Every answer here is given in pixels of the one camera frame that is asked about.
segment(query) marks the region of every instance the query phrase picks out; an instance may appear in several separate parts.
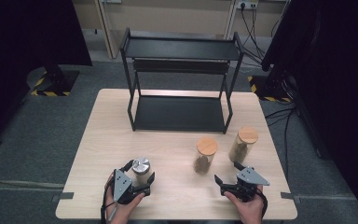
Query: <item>wooden table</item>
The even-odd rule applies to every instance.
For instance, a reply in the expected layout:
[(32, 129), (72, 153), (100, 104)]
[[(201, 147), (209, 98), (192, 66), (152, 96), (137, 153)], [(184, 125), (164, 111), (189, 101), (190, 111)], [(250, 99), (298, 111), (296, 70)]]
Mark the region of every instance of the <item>wooden table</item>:
[[(143, 94), (147, 93), (218, 94), (212, 91), (143, 91)], [(239, 219), (234, 205), (220, 195), (213, 175), (218, 175), (225, 183), (236, 183), (238, 170), (228, 159), (228, 152), (240, 127), (250, 126), (258, 131), (259, 139), (242, 164), (254, 167), (270, 183), (264, 187), (268, 198), (264, 219), (296, 218), (294, 201), (281, 198), (281, 192), (290, 193), (290, 189), (255, 94), (232, 93), (234, 115), (226, 134), (133, 132), (127, 114), (129, 99), (128, 90), (99, 92), (63, 190), (63, 193), (73, 192), (74, 197), (60, 200), (57, 217), (99, 219), (103, 186), (108, 176), (131, 159), (147, 157), (156, 172), (156, 180), (151, 195), (142, 200), (131, 219)], [(202, 136), (211, 136), (218, 143), (207, 175), (198, 175), (193, 170), (196, 143)], [(126, 174), (134, 178), (132, 171)]]

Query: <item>shelf bottom tier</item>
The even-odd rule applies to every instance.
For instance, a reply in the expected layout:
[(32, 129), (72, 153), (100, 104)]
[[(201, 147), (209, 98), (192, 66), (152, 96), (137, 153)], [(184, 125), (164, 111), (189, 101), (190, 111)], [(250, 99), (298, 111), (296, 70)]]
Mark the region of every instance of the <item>shelf bottom tier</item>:
[(135, 116), (139, 130), (223, 132), (219, 98), (143, 95)]

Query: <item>black shelf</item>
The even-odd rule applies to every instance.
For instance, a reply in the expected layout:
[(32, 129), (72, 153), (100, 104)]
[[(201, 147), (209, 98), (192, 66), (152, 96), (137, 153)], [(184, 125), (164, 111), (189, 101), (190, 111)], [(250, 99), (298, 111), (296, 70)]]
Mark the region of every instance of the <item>black shelf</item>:
[[(231, 61), (241, 62), (244, 49), (237, 33), (232, 40), (155, 38), (131, 36), (126, 30), (120, 53), (131, 94), (128, 114), (132, 129), (226, 133), (232, 117), (230, 96), (241, 67), (237, 63), (228, 87), (226, 79)], [(133, 62), (134, 80), (127, 64)], [(139, 73), (193, 73), (222, 76), (216, 97), (142, 95)], [(139, 101), (135, 119), (131, 108), (135, 92)], [(227, 119), (223, 116), (221, 97), (227, 100)]]

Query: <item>shelf top tier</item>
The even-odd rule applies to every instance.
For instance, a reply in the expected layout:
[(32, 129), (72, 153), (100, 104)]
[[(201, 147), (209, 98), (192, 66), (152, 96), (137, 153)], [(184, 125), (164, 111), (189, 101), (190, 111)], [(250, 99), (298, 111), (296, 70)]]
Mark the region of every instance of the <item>shelf top tier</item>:
[(127, 58), (229, 60), (240, 52), (234, 40), (127, 36), (122, 45)]

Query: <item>wooden lid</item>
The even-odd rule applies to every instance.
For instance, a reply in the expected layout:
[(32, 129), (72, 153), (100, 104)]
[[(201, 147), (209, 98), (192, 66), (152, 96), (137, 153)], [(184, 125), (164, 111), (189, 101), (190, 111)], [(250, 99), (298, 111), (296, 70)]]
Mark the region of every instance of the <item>wooden lid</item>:
[(258, 133), (251, 127), (243, 127), (238, 131), (238, 136), (243, 143), (253, 144), (258, 139)]
[(197, 150), (204, 156), (211, 156), (217, 150), (217, 142), (212, 137), (202, 137), (197, 142)]

